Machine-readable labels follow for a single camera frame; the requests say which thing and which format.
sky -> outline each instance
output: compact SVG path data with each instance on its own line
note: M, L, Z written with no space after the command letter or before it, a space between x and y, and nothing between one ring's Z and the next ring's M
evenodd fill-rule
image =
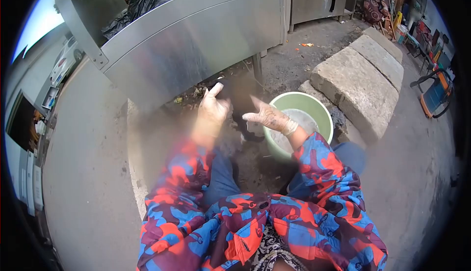
M36 41L63 22L62 16L54 9L54 0L38 0L21 33L12 61L25 46L28 51Z

patterned shirt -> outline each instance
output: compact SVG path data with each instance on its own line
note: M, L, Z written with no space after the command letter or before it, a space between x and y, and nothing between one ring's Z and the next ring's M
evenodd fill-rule
M145 198L137 270L249 269L269 222L309 270L382 270L388 256L365 210L358 175L313 133L293 153L306 200L244 193L200 205L214 153L186 141Z

concrete block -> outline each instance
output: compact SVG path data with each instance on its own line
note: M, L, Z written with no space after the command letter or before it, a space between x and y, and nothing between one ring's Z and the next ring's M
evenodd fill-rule
M367 144L383 136L399 94L356 50L347 46L318 64L310 81L344 112Z
M397 92L401 91L404 68L380 44L368 35L362 35L350 46L374 65L391 82Z
M345 126L340 129L337 139L340 143L349 141L354 142L362 149L366 149L367 147L366 142L361 137L360 131L358 131L358 129L353 126L353 123L348 119L345 119Z
M367 34L371 39L380 44L387 52L389 52L399 63L402 63L402 51L397 48L394 43L389 41L380 31L374 27L369 27L363 33Z
M321 91L318 91L312 87L309 80L306 80L303 84L301 84L298 90L317 98L323 105L326 106L327 110L329 111L335 106Z

building wall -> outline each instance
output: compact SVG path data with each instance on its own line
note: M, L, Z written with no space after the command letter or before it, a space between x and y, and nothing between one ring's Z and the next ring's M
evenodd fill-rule
M445 22L443 21L439 10L432 0L427 0L424 16L425 20L423 20L423 22L430 28L432 35L435 32L435 29L437 29L439 32L444 33L449 38L450 42L443 47L443 51L451 60L455 55L455 48L453 46L453 42L451 41L451 36L448 32L448 29L446 28Z
M44 99L45 94L41 94L44 85L50 86L49 75L63 43L66 42L65 33L68 31L65 24L59 25L36 42L24 58L17 58L13 62L9 69L10 78L7 83L4 129L20 92L35 109L43 115L46 114L46 110L38 102ZM26 196L26 179L22 176L22 170L26 169L28 153L7 134L5 134L5 145L15 194L26 203L23 198Z
M46 113L46 110L40 104L44 98L40 99L38 96L44 84L50 86L49 78L54 61L66 39L64 35L60 35L59 37L52 37L50 40L44 41L34 49L31 48L25 58L11 70L10 82L7 86L5 119L9 118L15 99L21 91L35 109L42 114Z

water in bucket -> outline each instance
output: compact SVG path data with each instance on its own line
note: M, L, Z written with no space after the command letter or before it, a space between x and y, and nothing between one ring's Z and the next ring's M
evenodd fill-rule
M283 109L282 112L293 121L298 122L298 124L303 127L309 135L319 131L319 127L315 120L305 111L300 109ZM270 136L281 149L288 153L293 153L293 149L286 136L275 130L270 130Z

